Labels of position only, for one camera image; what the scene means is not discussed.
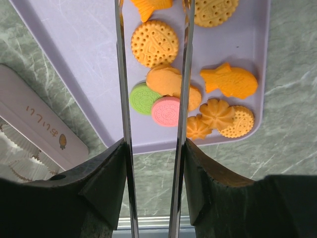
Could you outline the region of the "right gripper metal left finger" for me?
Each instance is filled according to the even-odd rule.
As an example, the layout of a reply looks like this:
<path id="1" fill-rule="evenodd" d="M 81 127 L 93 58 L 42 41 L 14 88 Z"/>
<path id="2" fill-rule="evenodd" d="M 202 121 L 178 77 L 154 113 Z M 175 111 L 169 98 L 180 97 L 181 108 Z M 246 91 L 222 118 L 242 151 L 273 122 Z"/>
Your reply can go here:
<path id="1" fill-rule="evenodd" d="M 118 76 L 120 85 L 121 112 L 123 122 L 123 135 L 126 150 L 126 172 L 130 209 L 131 234 L 133 238 L 139 237 L 137 200 L 134 178 L 134 161 L 131 136 L 130 110 L 129 110 L 129 93 L 127 82 L 125 40 L 124 40 L 124 21 L 123 21 L 123 1 L 114 2 L 115 24 L 116 24 L 116 50 L 118 62 Z"/>

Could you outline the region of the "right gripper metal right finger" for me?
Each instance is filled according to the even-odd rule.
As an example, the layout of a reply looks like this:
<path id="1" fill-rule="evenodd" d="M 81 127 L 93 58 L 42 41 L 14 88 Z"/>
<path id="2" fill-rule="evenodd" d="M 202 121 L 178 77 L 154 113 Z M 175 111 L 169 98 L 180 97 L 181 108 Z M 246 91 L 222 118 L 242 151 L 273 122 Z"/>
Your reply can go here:
<path id="1" fill-rule="evenodd" d="M 181 217 L 181 197 L 184 176 L 185 162 L 185 142 L 186 128 L 189 105 L 190 79 L 193 55 L 193 33 L 195 19 L 195 1 L 184 1 L 185 16 L 185 32 L 184 32 L 184 52 L 182 66 L 182 82 L 180 94 L 179 121 L 177 131 L 177 143 L 174 162 L 173 186 L 170 208 L 170 219 L 168 228 L 168 237 L 179 237 L 180 217 Z"/>

